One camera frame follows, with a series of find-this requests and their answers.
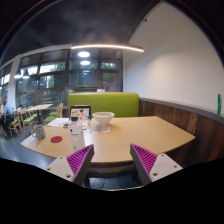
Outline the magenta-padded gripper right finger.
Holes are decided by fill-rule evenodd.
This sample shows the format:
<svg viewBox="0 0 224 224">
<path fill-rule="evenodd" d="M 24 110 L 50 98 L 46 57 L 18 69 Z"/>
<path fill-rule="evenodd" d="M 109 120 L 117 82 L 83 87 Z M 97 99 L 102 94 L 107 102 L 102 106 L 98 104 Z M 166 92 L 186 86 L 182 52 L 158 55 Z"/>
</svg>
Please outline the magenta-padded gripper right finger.
<svg viewBox="0 0 224 224">
<path fill-rule="evenodd" d="M 155 154 L 135 144 L 130 145 L 130 154 L 143 186 L 182 169 L 166 154 Z"/>
</svg>

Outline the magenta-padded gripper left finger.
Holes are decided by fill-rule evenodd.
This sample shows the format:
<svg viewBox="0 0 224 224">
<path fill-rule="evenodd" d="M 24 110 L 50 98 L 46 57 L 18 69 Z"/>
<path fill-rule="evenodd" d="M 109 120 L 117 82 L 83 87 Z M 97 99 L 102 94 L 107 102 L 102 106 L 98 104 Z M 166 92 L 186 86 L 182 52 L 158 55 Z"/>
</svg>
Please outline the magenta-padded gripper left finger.
<svg viewBox="0 0 224 224">
<path fill-rule="evenodd" d="M 94 156 L 94 145 L 88 145 L 68 157 L 59 156 L 46 171 L 81 186 Z"/>
</svg>

